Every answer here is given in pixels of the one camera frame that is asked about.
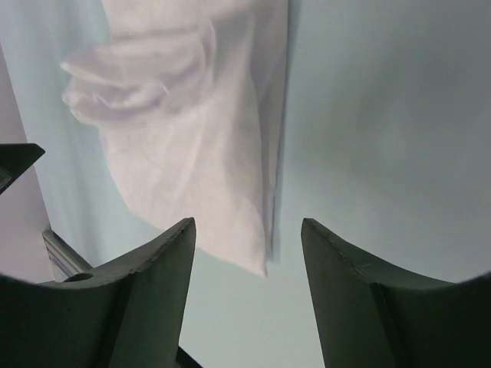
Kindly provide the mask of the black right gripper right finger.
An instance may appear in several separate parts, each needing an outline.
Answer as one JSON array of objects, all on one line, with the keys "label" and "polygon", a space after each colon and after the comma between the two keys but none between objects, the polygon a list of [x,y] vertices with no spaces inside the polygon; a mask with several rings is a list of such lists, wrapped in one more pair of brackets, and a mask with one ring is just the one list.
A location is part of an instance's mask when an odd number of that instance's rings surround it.
[{"label": "black right gripper right finger", "polygon": [[302,223],[302,248],[327,367],[488,367],[490,276],[459,283],[391,264]]}]

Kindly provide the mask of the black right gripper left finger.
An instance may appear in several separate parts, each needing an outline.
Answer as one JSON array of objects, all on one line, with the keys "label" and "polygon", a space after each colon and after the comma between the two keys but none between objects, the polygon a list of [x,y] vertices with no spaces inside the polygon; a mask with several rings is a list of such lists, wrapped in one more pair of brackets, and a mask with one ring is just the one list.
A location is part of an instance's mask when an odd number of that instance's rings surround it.
[{"label": "black right gripper left finger", "polygon": [[193,367],[179,345],[196,244],[185,218],[66,281],[1,278],[3,367]]}]

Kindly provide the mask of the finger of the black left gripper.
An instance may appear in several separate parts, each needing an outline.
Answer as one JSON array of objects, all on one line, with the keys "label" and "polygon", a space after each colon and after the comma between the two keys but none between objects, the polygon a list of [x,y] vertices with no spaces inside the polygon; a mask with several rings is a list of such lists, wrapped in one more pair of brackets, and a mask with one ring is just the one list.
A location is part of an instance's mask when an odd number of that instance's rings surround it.
[{"label": "finger of the black left gripper", "polygon": [[1,194],[45,154],[35,143],[2,143],[0,149]]}]

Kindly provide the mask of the white graphic tank top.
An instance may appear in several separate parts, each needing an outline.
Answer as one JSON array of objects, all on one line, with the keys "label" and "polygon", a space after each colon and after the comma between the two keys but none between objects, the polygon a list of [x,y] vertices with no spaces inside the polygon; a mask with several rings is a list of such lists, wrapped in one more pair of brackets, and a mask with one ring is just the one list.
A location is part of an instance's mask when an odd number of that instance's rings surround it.
[{"label": "white graphic tank top", "polygon": [[105,1],[110,32],[61,64],[127,208],[260,276],[271,251],[286,1]]}]

